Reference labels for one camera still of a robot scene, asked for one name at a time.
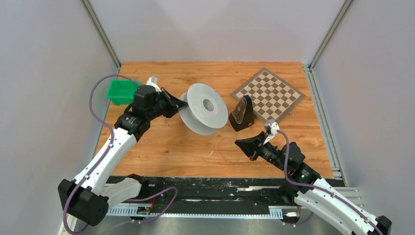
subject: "green plastic bin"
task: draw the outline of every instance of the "green plastic bin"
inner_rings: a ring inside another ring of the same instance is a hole
[[[115,105],[131,104],[138,86],[139,84],[130,80],[112,80],[108,88],[107,98]]]

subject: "wooden tabletop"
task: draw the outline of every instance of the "wooden tabletop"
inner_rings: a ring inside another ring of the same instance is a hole
[[[236,106],[231,92],[263,67],[306,95],[279,125],[290,141],[297,142],[307,164],[323,177],[333,177],[301,63],[133,62],[123,63],[120,74],[144,83],[154,75],[159,79],[158,85],[175,97],[194,83],[205,83],[222,96],[230,113]],[[125,107],[111,103],[105,120],[113,126]],[[214,134],[202,136],[187,128],[179,114],[170,119],[158,117],[151,121],[150,129],[124,156],[113,175],[282,178],[282,171],[261,158],[251,162],[234,144],[235,139],[253,137],[261,131],[263,123],[256,119],[253,126],[240,132],[235,132],[228,122]],[[109,131],[104,127],[99,148],[108,137]],[[277,135],[271,143],[281,148],[285,140]]]

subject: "chessboard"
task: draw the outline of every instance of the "chessboard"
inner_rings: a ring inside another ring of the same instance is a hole
[[[239,100],[249,95],[255,115],[263,122],[271,118],[278,123],[291,113],[305,95],[282,78],[262,68],[242,86],[231,93]]]

